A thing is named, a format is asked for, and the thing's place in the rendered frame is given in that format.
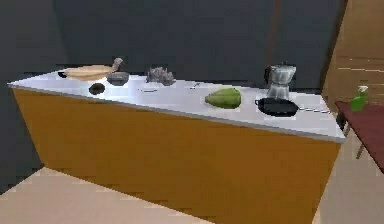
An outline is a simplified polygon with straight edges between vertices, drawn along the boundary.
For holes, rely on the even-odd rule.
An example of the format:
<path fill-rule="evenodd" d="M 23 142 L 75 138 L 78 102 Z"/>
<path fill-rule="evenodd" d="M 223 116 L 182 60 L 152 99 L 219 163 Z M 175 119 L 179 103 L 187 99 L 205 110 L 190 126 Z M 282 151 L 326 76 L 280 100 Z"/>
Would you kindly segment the orange kitchen counter white top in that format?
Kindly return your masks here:
<path fill-rule="evenodd" d="M 221 109 L 204 101 L 211 83 L 97 83 L 98 95 L 94 83 L 55 72 L 12 83 L 48 168 L 215 224 L 311 224 L 344 142 L 329 112 L 271 117 L 253 88 L 239 107 Z M 316 95 L 296 102 L 327 111 Z"/>

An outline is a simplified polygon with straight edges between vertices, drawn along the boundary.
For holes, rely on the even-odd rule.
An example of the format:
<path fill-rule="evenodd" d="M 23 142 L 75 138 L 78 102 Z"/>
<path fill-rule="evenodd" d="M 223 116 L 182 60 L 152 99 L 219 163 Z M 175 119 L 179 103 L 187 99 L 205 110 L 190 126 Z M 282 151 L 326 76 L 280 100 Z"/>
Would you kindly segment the grey crumpled cloth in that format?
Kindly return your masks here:
<path fill-rule="evenodd" d="M 156 67 L 150 68 L 147 72 L 146 82 L 161 83 L 164 86 L 172 85 L 176 82 L 172 72 L 169 72 L 167 68 Z"/>

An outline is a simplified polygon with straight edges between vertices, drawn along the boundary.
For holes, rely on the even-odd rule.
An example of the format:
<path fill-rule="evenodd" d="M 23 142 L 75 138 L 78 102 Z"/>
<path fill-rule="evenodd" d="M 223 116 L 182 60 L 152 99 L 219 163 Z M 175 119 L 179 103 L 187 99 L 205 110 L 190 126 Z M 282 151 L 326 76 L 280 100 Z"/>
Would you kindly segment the grey mortar bowl with pestle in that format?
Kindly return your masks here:
<path fill-rule="evenodd" d="M 123 86 L 129 81 L 130 74 L 119 70 L 122 58 L 115 58 L 111 67 L 111 72 L 106 76 L 107 81 L 114 86 Z"/>

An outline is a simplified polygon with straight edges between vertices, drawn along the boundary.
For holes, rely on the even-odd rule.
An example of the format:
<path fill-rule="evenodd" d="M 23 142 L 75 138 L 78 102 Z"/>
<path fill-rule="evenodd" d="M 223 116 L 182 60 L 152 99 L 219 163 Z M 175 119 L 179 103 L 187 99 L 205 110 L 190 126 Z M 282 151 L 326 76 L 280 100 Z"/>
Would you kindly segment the black frying pan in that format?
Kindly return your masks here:
<path fill-rule="evenodd" d="M 326 110 L 299 107 L 296 103 L 281 98 L 261 98 L 255 104 L 262 113 L 273 117 L 292 117 L 298 111 L 328 113 Z"/>

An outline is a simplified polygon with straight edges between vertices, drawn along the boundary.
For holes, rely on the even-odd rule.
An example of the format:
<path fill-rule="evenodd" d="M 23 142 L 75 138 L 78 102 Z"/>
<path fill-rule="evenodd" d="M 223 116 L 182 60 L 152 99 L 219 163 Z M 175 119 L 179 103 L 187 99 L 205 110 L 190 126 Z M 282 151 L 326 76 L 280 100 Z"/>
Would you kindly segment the silver moka pot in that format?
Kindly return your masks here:
<path fill-rule="evenodd" d="M 265 68 L 264 80 L 269 85 L 268 98 L 289 99 L 289 84 L 296 72 L 296 65 L 283 61 Z"/>

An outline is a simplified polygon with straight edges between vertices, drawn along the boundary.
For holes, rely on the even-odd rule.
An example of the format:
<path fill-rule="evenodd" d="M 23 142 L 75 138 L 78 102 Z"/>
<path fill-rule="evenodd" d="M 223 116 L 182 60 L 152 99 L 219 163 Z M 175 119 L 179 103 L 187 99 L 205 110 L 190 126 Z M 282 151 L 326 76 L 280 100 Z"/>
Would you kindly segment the dark round avocado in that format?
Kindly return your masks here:
<path fill-rule="evenodd" d="M 92 95 L 98 95 L 105 91 L 105 86 L 102 83 L 94 83 L 89 87 L 89 92 Z"/>

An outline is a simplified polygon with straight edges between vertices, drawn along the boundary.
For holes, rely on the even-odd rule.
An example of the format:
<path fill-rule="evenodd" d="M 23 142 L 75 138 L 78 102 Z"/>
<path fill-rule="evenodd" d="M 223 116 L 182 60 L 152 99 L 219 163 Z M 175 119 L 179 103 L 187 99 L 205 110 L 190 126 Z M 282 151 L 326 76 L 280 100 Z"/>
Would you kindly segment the wooden cutting board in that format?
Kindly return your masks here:
<path fill-rule="evenodd" d="M 58 75 L 62 78 L 72 78 L 81 81 L 94 81 L 104 78 L 106 75 L 113 72 L 110 66 L 105 65 L 90 65 L 77 68 L 68 68 L 61 71 Z"/>

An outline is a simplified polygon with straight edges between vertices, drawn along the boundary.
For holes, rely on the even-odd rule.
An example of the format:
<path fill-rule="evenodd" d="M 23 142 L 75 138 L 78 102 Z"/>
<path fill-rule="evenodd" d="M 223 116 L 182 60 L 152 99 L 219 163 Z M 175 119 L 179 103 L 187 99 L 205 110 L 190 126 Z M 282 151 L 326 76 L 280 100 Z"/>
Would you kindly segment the green spray bottle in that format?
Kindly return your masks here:
<path fill-rule="evenodd" d="M 366 103 L 368 86 L 361 85 L 358 87 L 359 94 L 355 96 L 350 102 L 350 109 L 352 111 L 361 111 Z"/>

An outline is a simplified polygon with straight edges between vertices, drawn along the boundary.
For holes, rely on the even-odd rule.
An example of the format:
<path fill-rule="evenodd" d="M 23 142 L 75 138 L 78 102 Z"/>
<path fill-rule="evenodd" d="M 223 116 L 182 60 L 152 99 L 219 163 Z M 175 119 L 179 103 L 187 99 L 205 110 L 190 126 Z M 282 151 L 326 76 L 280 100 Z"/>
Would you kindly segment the dark red wooden table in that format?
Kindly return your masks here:
<path fill-rule="evenodd" d="M 353 130 L 361 142 L 356 158 L 366 150 L 384 174 L 384 106 L 366 104 L 361 111 L 352 111 L 347 102 L 336 101 L 335 105 L 340 129 L 345 135 Z"/>

